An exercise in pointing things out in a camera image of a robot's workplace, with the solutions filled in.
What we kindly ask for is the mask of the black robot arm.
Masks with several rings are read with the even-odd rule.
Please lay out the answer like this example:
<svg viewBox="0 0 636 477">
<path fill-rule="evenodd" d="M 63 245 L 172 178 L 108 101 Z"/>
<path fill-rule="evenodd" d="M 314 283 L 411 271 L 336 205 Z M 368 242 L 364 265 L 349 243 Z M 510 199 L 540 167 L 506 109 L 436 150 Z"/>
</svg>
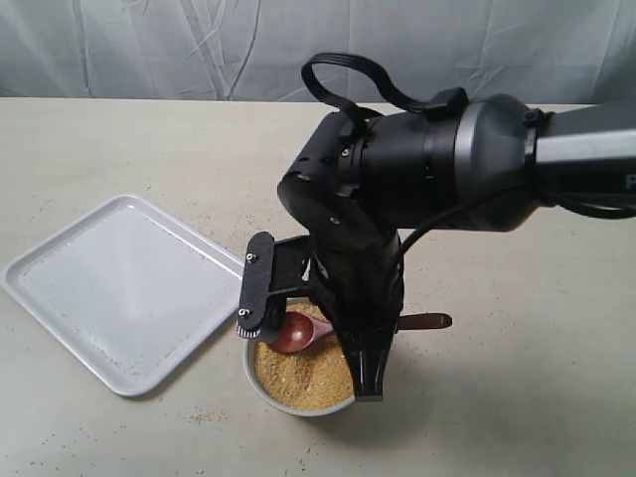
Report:
<svg viewBox="0 0 636 477">
<path fill-rule="evenodd" d="M 309 234 L 313 298 L 358 400 L 383 396 L 403 260 L 423 235 L 509 232 L 540 207 L 635 214 L 633 99 L 554 113 L 498 94 L 431 116 L 379 115 L 351 143 L 347 129 L 345 115 L 327 115 L 277 194 Z"/>
</svg>

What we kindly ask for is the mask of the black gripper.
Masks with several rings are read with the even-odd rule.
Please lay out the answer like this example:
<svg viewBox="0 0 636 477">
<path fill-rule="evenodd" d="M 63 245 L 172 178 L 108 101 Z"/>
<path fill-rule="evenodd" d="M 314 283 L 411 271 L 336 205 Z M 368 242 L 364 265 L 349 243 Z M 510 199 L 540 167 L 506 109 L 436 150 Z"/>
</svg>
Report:
<svg viewBox="0 0 636 477">
<path fill-rule="evenodd" d="M 366 219 L 304 220 L 310 271 L 303 295 L 336 330 L 356 401 L 382 401 L 384 377 L 403 307 L 403 272 L 394 262 L 398 229 Z"/>
</svg>

